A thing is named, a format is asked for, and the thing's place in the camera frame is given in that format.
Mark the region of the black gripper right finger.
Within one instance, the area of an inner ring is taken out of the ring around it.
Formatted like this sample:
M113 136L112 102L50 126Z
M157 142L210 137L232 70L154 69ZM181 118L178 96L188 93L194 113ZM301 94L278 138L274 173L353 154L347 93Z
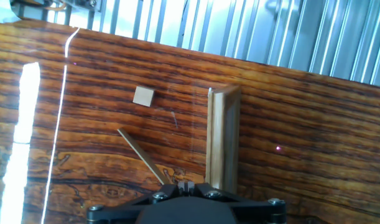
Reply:
M253 201L213 188L210 184L186 183L186 196L199 199L191 208L204 213L202 220L222 218L228 223L278 223L286 222L286 203L278 198Z

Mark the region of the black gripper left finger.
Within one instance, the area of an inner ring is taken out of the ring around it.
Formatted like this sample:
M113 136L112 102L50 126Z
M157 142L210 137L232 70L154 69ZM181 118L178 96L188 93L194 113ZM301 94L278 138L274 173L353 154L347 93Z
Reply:
M90 224L135 223L141 212L148 206L184 196L185 190L187 190L186 182L165 184L155 192L145 194L114 207L107 207L101 204L92 205L87 209L86 222Z

